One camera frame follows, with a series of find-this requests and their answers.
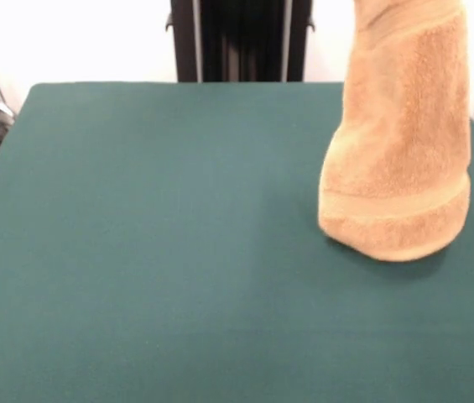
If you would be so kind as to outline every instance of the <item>towel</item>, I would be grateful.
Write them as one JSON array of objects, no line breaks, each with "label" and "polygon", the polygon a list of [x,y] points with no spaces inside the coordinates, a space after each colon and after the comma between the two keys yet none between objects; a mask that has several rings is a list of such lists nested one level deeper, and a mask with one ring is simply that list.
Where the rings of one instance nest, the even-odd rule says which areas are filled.
[{"label": "towel", "polygon": [[469,207],[461,0],[354,0],[341,124],[320,174],[319,225],[372,258],[450,244]]}]

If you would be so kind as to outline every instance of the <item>white wall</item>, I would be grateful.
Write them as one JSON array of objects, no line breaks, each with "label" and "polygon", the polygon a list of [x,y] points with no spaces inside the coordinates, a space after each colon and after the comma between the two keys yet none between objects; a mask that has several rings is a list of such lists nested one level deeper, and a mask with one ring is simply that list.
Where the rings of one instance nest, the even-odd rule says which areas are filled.
[{"label": "white wall", "polygon": [[[474,0],[468,10],[474,116]],[[0,84],[20,109],[41,81],[175,81],[169,0],[0,0]],[[341,81],[353,30],[352,1],[315,0],[306,81]]]}]

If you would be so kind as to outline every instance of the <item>black stand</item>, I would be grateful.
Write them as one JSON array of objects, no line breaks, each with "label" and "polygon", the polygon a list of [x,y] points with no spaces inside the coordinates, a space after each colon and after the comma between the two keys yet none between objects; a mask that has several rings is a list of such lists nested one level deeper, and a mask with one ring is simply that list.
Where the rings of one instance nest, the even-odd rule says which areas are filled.
[{"label": "black stand", "polygon": [[172,0],[179,82],[302,81],[311,0]]}]

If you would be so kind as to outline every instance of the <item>green felt surface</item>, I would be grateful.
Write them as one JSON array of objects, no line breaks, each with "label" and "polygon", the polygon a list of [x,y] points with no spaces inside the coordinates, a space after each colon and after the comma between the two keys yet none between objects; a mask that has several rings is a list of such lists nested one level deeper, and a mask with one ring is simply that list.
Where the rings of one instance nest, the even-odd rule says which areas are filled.
[{"label": "green felt surface", "polygon": [[35,87],[0,151],[0,403],[474,402],[466,227],[327,241],[341,85]]}]

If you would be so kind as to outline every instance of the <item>orange towel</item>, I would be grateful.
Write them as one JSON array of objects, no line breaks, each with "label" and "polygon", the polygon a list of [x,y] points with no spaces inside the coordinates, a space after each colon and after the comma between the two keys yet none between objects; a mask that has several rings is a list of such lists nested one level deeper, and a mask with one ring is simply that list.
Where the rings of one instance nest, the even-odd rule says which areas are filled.
[{"label": "orange towel", "polygon": [[319,225],[372,258],[451,243],[470,197],[461,0],[354,0],[343,116],[320,175]]}]

